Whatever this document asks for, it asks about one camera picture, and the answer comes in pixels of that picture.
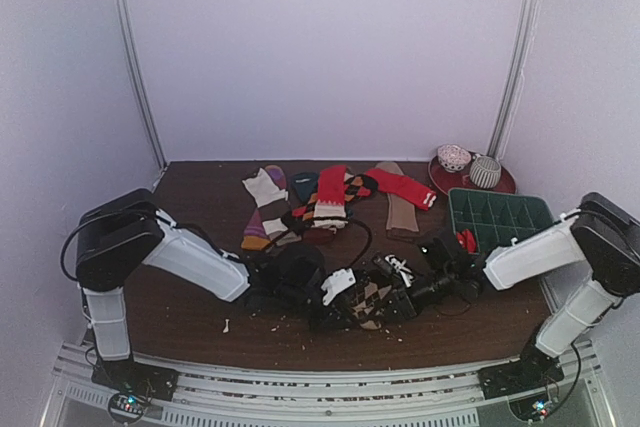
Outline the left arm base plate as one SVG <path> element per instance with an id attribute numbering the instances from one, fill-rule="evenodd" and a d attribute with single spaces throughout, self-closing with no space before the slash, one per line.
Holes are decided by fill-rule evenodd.
<path id="1" fill-rule="evenodd" d="M 177 387 L 178 372 L 132 360 L 107 361 L 93 368 L 91 381 L 119 392 L 171 401 Z"/>

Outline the brown beige argyle sock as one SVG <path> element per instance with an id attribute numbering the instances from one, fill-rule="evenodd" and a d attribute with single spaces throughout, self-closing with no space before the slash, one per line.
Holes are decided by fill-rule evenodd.
<path id="1" fill-rule="evenodd" d="M 355 270 L 354 275 L 355 284 L 346 291 L 347 312 L 363 330 L 380 330 L 393 284 L 385 275 L 373 271 Z"/>

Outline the red snowflake sock pair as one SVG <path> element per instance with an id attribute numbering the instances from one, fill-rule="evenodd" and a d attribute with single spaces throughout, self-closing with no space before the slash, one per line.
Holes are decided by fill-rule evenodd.
<path id="1" fill-rule="evenodd" d="M 478 250 L 477 241 L 470 229 L 464 229 L 456 233 L 459 244 L 469 253 L 476 253 Z"/>

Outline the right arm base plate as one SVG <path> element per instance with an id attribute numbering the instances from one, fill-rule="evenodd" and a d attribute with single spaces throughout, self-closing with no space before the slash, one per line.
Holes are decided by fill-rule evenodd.
<path id="1" fill-rule="evenodd" d="M 485 367 L 477 374 L 487 400 L 542 388 L 565 378 L 562 369 L 556 365 L 540 370 L 537 367 L 527 367 L 520 361 Z"/>

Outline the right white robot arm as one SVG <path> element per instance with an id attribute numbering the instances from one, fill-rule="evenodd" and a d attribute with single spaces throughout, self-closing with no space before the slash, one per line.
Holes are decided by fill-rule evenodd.
<path id="1" fill-rule="evenodd" d="M 393 254 L 372 259 L 391 281 L 392 310 L 403 318 L 448 296 L 470 302 L 483 284 L 507 290 L 566 265 L 584 262 L 590 268 L 514 364 L 519 387 L 535 387 L 550 373 L 551 358 L 639 291 L 639 221 L 597 192 L 558 219 L 544 200 L 531 196 L 454 188 L 448 206 L 448 227 L 419 245 L 430 275 Z"/>

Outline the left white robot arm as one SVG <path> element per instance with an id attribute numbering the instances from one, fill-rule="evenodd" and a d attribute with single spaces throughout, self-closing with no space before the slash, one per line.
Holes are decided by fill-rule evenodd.
<path id="1" fill-rule="evenodd" d="M 61 271 L 80 288 L 97 357 L 123 391 L 144 380 L 142 366 L 132 360 L 124 294 L 140 266 L 167 272 L 227 303 L 266 300 L 318 314 L 356 284 L 351 267 L 328 273 L 321 252 L 310 245 L 292 243 L 252 257 L 226 251 L 199 226 L 172 218 L 144 188 L 86 212 L 62 244 L 61 263 L 70 247 L 76 249 L 75 266 Z"/>

